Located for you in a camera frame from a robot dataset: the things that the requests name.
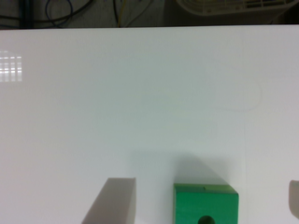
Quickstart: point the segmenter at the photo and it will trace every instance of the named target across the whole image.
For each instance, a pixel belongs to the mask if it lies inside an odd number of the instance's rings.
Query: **green block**
[[[238,194],[229,185],[174,186],[174,224],[237,224]]]

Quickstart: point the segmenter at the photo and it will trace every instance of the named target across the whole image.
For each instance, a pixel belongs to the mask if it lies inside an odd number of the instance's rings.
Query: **white table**
[[[80,223],[109,177],[136,177],[136,224],[172,223],[174,182],[230,184],[240,224],[298,223],[298,41],[296,26],[1,32],[0,223]]]

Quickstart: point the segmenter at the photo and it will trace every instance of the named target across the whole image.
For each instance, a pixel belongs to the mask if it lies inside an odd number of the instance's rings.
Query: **hole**
[[[216,224],[216,222],[213,217],[204,216],[199,218],[198,224]]]

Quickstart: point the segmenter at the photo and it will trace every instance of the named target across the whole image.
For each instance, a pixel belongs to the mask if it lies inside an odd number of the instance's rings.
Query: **wire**
[[[54,21],[51,21],[50,19],[50,16],[48,14],[48,6],[49,6],[49,3],[50,3],[51,0],[48,0],[47,4],[46,4],[46,7],[45,7],[45,12],[46,12],[46,16],[48,18],[48,20],[53,24],[53,27],[57,27],[57,28],[62,28],[61,25],[64,25],[65,23],[67,23],[69,21],[69,19],[71,19],[71,17],[68,17],[65,21],[59,23],[59,24],[56,24]],[[69,6],[70,6],[70,15],[73,14],[73,5],[72,3],[70,2],[70,0],[66,0],[66,2],[68,2]]]
[[[0,27],[10,28],[10,29],[20,29],[19,26],[11,26],[11,25],[5,25],[5,24],[0,24]]]
[[[119,15],[118,15],[118,11],[116,9],[116,0],[113,0],[113,10],[114,10],[114,17],[116,20],[116,23],[119,23]]]
[[[144,7],[144,9],[123,27],[128,27],[133,21],[138,19],[148,9],[148,7],[150,6],[151,3],[152,3],[152,0],[149,0],[149,3]]]
[[[127,0],[123,1],[122,7],[121,7],[121,12],[120,12],[120,16],[119,16],[119,22],[118,22],[118,27],[121,27],[121,16],[122,16],[122,12],[124,10],[125,4],[127,3]]]
[[[72,14],[60,17],[60,18],[56,18],[56,19],[52,19],[52,20],[32,20],[32,22],[41,22],[41,23],[49,23],[49,22],[55,22],[55,21],[64,21],[68,18],[71,18],[77,14],[79,14],[81,11],[83,11],[85,8],[87,8],[88,6],[90,6],[92,3],[94,2],[94,0],[89,0],[88,3],[86,3],[83,7],[79,8],[78,10],[76,10],[75,12],[73,12]],[[19,18],[19,17],[9,17],[9,16],[3,16],[0,15],[0,19],[6,19],[6,20],[14,20],[14,21],[23,21],[23,19]]]

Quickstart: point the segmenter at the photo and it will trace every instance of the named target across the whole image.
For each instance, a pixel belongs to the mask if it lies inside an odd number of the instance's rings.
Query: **cable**
[[[59,24],[56,24],[54,21],[51,21],[50,16],[48,14],[48,6],[49,6],[50,1],[51,0],[48,0],[48,2],[46,4],[46,7],[45,7],[46,16],[47,16],[48,20],[53,24],[53,27],[62,28],[61,25],[67,23],[69,21],[69,19],[71,19],[71,17],[68,17],[65,21],[63,21],[63,22],[61,22]],[[73,14],[73,5],[70,2],[70,0],[66,0],[66,1],[68,2],[69,6],[70,6],[70,9],[71,9],[70,15],[72,15]]]
[[[138,19],[150,6],[150,4],[152,3],[152,0],[149,0],[149,3],[147,6],[145,6],[145,8],[135,17],[133,18],[131,21],[129,21],[126,25],[124,25],[123,27],[128,27],[133,21],[135,21],[136,19]]]
[[[121,28],[121,16],[122,16],[122,12],[124,10],[125,4],[127,3],[127,0],[123,1],[122,7],[121,7],[121,12],[120,12],[120,16],[119,16],[119,22],[118,22],[118,27]]]
[[[11,25],[5,25],[5,24],[0,24],[0,27],[6,27],[10,29],[20,29],[19,26],[11,26]]]
[[[78,10],[76,10],[75,12],[73,12],[72,14],[60,17],[60,18],[56,18],[56,19],[52,19],[52,20],[32,20],[32,22],[41,22],[41,23],[49,23],[49,22],[55,22],[55,21],[64,21],[68,18],[71,18],[75,15],[77,15],[78,13],[80,13],[81,11],[83,11],[85,8],[87,8],[88,6],[90,6],[92,3],[94,2],[94,0],[89,0],[88,3],[86,3],[83,7],[79,8]],[[3,16],[0,15],[0,19],[6,19],[6,20],[14,20],[14,21],[23,21],[23,19],[19,18],[19,17],[9,17],[9,16]]]
[[[113,10],[114,10],[114,17],[116,20],[116,23],[119,23],[119,15],[118,15],[118,11],[116,9],[116,0],[113,0]]]

